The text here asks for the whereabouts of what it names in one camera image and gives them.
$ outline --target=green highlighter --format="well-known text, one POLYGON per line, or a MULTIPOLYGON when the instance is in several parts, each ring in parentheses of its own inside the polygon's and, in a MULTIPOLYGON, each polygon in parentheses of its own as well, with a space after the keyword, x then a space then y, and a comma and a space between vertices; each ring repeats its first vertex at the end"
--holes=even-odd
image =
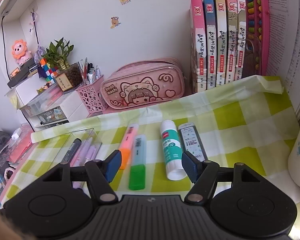
POLYGON ((129 189, 139 190, 146 186, 146 135, 135 137, 130 168, 129 189))

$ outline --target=pink pencil case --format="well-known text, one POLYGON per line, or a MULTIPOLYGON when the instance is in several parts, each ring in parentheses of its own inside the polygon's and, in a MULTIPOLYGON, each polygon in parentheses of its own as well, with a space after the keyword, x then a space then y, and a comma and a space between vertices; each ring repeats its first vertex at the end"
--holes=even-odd
POLYGON ((185 84, 175 58, 138 61, 119 68, 101 84, 101 94, 114 109, 181 98, 185 84))

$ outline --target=lion plush toy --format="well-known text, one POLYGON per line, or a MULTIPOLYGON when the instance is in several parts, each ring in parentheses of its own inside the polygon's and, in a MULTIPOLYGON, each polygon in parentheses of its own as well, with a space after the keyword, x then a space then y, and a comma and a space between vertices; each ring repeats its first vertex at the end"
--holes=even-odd
POLYGON ((12 55, 16 59, 19 67, 32 58, 31 51, 27 48, 27 42, 22 39, 14 42, 14 45, 12 46, 12 55))

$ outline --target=rubik's cube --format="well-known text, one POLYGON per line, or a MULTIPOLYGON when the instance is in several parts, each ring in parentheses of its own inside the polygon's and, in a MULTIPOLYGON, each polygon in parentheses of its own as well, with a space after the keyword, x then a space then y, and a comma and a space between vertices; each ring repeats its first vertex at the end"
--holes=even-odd
POLYGON ((56 82, 54 78, 60 74, 60 70, 58 69, 58 67, 51 68, 50 64, 47 63, 47 60, 45 58, 40 60, 40 63, 41 67, 46 73, 46 81, 50 81, 52 84, 54 84, 56 82))

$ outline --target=orange highlighter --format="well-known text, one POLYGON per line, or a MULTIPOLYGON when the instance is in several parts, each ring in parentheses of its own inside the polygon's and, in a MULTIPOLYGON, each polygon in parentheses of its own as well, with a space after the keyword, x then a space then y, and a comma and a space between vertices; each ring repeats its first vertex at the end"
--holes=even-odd
POLYGON ((119 151, 121 152, 122 162, 120 170, 124 170, 127 166, 130 153, 132 150, 134 138, 137 135, 139 125, 137 123, 129 124, 127 130, 123 136, 121 144, 119 146, 119 151))

